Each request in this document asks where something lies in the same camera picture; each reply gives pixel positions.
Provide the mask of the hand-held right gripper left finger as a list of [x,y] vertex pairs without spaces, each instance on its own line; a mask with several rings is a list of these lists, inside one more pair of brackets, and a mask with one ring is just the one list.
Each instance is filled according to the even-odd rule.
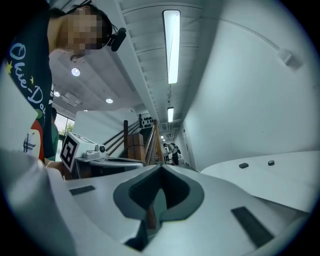
[[66,181],[85,215],[115,241],[144,255],[162,255],[158,239],[149,239],[147,210],[161,183],[161,166]]

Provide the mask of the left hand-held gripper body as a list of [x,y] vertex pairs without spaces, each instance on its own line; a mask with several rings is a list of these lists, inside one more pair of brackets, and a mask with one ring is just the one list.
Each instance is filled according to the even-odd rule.
[[140,160],[110,157],[104,145],[73,132],[64,139],[60,159],[72,179],[114,175],[145,166]]

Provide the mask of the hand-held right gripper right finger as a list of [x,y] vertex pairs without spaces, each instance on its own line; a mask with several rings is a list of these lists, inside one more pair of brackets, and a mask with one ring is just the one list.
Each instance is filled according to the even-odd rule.
[[[193,170],[172,170],[198,182],[201,206],[186,220],[164,222],[144,248],[148,256],[275,256],[306,223],[308,213],[254,197],[235,184]],[[232,213],[247,208],[273,239],[257,247]]]

